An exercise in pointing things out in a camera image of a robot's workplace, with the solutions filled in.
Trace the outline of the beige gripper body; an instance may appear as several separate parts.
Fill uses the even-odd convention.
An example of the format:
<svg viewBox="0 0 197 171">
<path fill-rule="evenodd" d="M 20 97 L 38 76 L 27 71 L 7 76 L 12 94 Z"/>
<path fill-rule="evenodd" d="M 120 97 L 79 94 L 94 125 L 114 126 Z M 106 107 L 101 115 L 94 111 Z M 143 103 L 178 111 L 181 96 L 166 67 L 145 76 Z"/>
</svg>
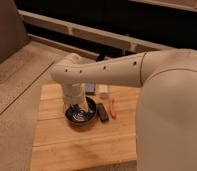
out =
<svg viewBox="0 0 197 171">
<path fill-rule="evenodd" d="M 62 98 L 64 111 L 67 111 L 69 107 L 73 105 L 78 105 L 84 111 L 88 110 L 85 89 L 82 84 L 63 84 Z"/>
</svg>

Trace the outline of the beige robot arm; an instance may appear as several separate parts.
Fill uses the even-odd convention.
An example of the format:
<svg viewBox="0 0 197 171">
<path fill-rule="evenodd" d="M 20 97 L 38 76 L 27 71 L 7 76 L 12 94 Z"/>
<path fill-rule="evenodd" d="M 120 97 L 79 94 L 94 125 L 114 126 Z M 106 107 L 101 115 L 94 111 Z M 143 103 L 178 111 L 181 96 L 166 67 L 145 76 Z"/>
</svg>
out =
<svg viewBox="0 0 197 171">
<path fill-rule="evenodd" d="M 197 51 L 143 52 L 84 64 L 70 54 L 52 68 L 64 102 L 84 101 L 83 83 L 139 87 L 138 171 L 197 171 Z"/>
</svg>

